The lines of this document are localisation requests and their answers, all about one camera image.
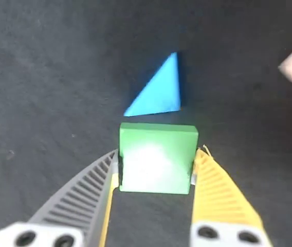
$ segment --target screw hole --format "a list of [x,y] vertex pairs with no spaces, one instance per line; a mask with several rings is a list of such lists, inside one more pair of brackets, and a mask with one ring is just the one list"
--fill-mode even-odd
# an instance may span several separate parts
[[31,244],[36,237],[35,232],[28,231],[24,232],[19,235],[19,237],[16,240],[16,246],[23,247],[23,246],[28,246]]
[[211,239],[218,238],[217,231],[215,231],[214,229],[208,226],[200,227],[197,233],[200,237],[204,237],[204,238],[211,238]]
[[243,242],[248,242],[248,243],[259,243],[260,242],[258,237],[250,232],[239,233],[239,239]]
[[74,238],[70,235],[64,235],[55,241],[54,247],[72,247],[73,244]]

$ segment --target blue triangle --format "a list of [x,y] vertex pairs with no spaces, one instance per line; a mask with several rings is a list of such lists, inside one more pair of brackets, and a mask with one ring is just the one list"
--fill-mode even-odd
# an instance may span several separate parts
[[124,116],[138,116],[180,110],[177,53],[172,53],[147,83]]

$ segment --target black table surface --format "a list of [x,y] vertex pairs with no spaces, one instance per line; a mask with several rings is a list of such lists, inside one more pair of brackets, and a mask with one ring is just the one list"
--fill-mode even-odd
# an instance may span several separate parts
[[[182,111],[123,118],[173,51]],[[196,125],[292,246],[291,52],[292,0],[0,0],[0,228],[117,148],[122,121],[163,122]],[[192,199],[115,192],[107,246],[187,246]]]

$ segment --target white object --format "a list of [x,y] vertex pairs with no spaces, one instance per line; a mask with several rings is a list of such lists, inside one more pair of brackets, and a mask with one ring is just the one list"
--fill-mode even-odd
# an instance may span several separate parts
[[243,224],[199,221],[191,225],[190,247],[270,247],[260,229]]
[[[71,245],[63,244],[63,241],[70,240],[72,240]],[[17,222],[0,230],[0,247],[17,246],[83,247],[83,234],[82,231],[73,227],[38,225]]]

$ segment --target green cube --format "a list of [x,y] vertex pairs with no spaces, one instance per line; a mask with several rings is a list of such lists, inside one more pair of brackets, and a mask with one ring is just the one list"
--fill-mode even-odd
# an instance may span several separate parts
[[120,190],[188,194],[197,140],[195,126],[123,122]]

